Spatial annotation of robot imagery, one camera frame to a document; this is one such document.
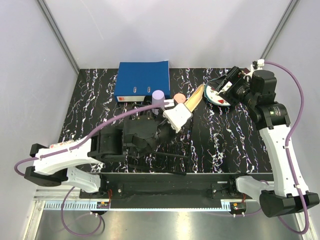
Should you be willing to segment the peach floral plate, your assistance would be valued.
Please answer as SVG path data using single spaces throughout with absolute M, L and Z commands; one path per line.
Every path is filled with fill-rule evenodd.
M 201 102 L 204 94 L 204 89 L 205 85 L 201 84 L 184 103 L 184 105 L 188 108 L 190 112 L 193 112 L 198 106 L 198 104 Z

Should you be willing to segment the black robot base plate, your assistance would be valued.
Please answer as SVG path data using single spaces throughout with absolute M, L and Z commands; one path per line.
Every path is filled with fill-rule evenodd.
M 81 199 L 111 198 L 116 209 L 211 209 L 221 206 L 220 200 L 242 200 L 243 194 L 230 191 L 233 173 L 103 173 L 105 193 L 80 191 Z

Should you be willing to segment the white watermelon pattern plate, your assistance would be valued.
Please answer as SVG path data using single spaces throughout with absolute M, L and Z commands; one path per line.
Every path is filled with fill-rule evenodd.
M 232 84 L 228 82 L 220 91 L 217 91 L 217 87 L 220 85 L 220 83 L 220 80 L 213 80 L 208 82 L 204 86 L 204 97 L 210 103 L 215 104 L 217 106 L 230 107 L 231 105 L 221 96 L 219 96 L 219 94 L 227 91 L 232 86 Z

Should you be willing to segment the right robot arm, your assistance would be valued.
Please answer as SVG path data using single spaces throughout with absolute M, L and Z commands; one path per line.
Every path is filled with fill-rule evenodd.
M 270 186 L 248 175 L 239 176 L 227 185 L 228 195 L 235 199 L 243 194 L 251 197 L 269 218 L 300 213 L 304 206 L 310 209 L 320 203 L 319 195 L 306 185 L 293 145 L 286 139 L 291 122 L 286 107 L 275 101 L 276 85 L 277 79 L 269 70 L 246 73 L 234 66 L 215 87 L 231 106 L 246 106 L 266 146 L 274 180 Z

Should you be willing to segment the teal scalloped plate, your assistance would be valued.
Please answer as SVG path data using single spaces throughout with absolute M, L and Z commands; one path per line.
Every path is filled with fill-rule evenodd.
M 211 90 L 211 86 L 206 85 L 204 88 L 204 97 L 212 104 L 221 106 L 221 107 L 230 107 L 231 105 L 221 96 L 219 96 L 220 93 L 225 92 L 231 85 L 228 84 L 225 86 L 222 91 L 217 92 L 214 90 Z

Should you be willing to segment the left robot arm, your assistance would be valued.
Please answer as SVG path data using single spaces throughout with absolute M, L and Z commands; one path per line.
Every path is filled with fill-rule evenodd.
M 24 178 L 38 186 L 68 185 L 103 198 L 108 186 L 99 175 L 77 168 L 84 164 L 123 162 L 126 155 L 142 156 L 159 145 L 171 142 L 181 128 L 166 118 L 142 116 L 116 126 L 106 126 L 86 143 L 59 144 L 56 148 L 39 147 L 37 160 L 25 170 Z

